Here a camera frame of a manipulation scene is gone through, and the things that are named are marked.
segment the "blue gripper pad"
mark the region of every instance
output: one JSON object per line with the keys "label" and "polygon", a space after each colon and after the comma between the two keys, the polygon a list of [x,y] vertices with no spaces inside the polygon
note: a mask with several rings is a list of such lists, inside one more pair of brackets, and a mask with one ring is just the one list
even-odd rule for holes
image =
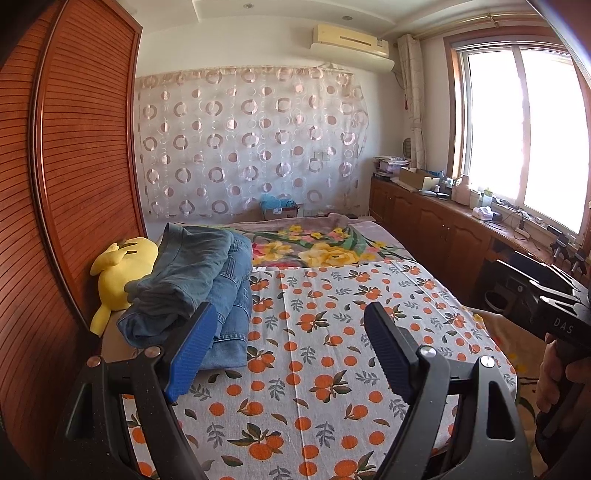
{"label": "blue gripper pad", "polygon": [[212,345],[217,328],[217,310],[210,303],[204,302],[189,322],[192,326],[184,339],[179,341],[180,345],[173,358],[168,360],[168,383],[164,388],[164,396],[170,403],[176,402],[179,396],[189,391],[203,357]]}
{"label": "blue gripper pad", "polygon": [[363,322],[390,388],[412,404],[418,393],[413,385],[413,374],[418,369],[415,353],[418,344],[408,330],[396,326],[378,302],[367,306]]}

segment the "screw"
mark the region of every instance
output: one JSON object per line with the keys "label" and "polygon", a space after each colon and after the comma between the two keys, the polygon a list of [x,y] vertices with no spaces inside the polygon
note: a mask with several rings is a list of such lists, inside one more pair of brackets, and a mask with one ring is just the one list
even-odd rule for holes
{"label": "screw", "polygon": [[149,346],[146,350],[144,350],[144,355],[148,358],[156,358],[160,355],[160,347],[159,346]]}
{"label": "screw", "polygon": [[435,350],[432,346],[422,346],[420,352],[425,358],[431,358],[437,355],[437,350]]}
{"label": "screw", "polygon": [[100,365],[100,357],[99,356],[91,356],[86,361],[86,366],[89,368],[98,367]]}
{"label": "screw", "polygon": [[487,368],[492,368],[496,365],[495,359],[488,355],[481,356],[480,362]]}

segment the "sheer curtain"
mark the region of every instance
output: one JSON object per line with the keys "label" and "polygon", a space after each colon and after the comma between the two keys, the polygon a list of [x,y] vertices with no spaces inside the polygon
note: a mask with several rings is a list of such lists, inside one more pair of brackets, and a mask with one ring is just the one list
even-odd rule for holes
{"label": "sheer curtain", "polygon": [[408,105],[411,128],[411,167],[426,168],[423,141],[424,80],[421,43],[409,34],[398,39],[404,94]]}
{"label": "sheer curtain", "polygon": [[311,209],[358,204],[369,119],[352,74],[228,67],[142,77],[135,89],[151,215],[235,215],[265,193]]}

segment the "folded clothes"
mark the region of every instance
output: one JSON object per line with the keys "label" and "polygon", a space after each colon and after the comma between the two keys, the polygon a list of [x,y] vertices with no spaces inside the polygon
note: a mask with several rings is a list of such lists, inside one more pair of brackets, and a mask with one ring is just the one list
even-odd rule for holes
{"label": "folded clothes", "polygon": [[200,370],[246,366],[248,326],[252,311],[252,292],[248,275],[242,281],[232,310],[205,354]]}
{"label": "folded clothes", "polygon": [[[158,258],[150,275],[129,282],[125,286],[132,306],[121,316],[117,327],[137,348],[162,344],[170,330],[191,318],[197,307],[212,293],[218,274],[219,287],[234,285],[233,294],[221,297],[215,305],[218,310],[218,328],[230,312],[242,278],[251,269],[252,247],[245,237],[237,239],[232,232],[204,226],[185,226],[169,223],[158,249]],[[229,252],[233,247],[233,260]]]}

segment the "cabinet door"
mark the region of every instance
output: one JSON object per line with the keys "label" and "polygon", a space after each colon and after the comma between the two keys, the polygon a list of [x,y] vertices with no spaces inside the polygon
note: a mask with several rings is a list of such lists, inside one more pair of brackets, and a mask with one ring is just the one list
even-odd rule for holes
{"label": "cabinet door", "polygon": [[470,302],[490,241],[486,229],[467,219],[456,219],[447,232],[444,285],[464,304]]}
{"label": "cabinet door", "polygon": [[438,280],[445,282],[442,266],[446,252],[444,232],[448,214],[436,203],[425,200],[420,201],[416,211],[414,240],[405,246],[419,263]]}
{"label": "cabinet door", "polygon": [[411,193],[393,188],[384,212],[385,228],[408,249],[415,238],[415,208]]}
{"label": "cabinet door", "polygon": [[379,180],[372,180],[369,193],[369,214],[375,218],[376,223],[384,223],[384,211],[386,208],[386,188],[380,185]]}

